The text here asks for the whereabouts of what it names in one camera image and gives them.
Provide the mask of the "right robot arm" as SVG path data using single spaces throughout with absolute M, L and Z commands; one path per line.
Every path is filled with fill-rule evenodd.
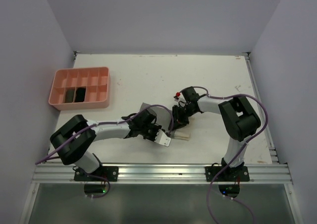
M 189 118 L 197 113 L 215 113 L 221 115 L 229 143 L 222 158 L 220 174 L 225 180 L 233 180 L 238 175 L 238 167 L 244 164 L 244 154 L 248 139 L 253 137 L 261 126 L 261 120 L 248 101 L 248 95 L 215 97 L 208 90 L 200 95 L 197 86 L 191 86 L 177 92 L 174 99 L 178 102 L 172 107 L 172 130 L 189 124 Z

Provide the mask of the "grey and cream underwear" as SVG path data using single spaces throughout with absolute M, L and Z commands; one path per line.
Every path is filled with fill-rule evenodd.
M 170 109 L 142 103 L 137 118 L 142 123 L 142 128 L 148 126 L 150 123 L 161 125 L 161 130 L 163 130 L 166 135 L 171 138 L 171 142 L 173 140 L 189 141 L 191 138 L 190 125 L 170 131 L 172 126 L 171 113 L 172 111 Z

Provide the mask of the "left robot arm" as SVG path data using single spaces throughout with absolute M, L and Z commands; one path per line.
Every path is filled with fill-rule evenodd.
M 102 177 L 103 168 L 97 156 L 88 151 L 90 145 L 100 140 L 137 136 L 164 146 L 170 142 L 165 130 L 157 124 L 156 114 L 150 109 L 113 121 L 93 121 L 81 114 L 76 115 L 50 137 L 54 150 L 45 160 L 57 154 L 64 165 L 74 164 L 89 179 L 96 181 Z

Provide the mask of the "black underwear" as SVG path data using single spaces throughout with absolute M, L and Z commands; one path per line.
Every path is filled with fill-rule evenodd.
M 85 95 L 86 95 L 86 88 L 85 87 L 78 87 L 76 89 L 76 94 L 75 94 L 75 103 L 81 103 L 85 101 Z

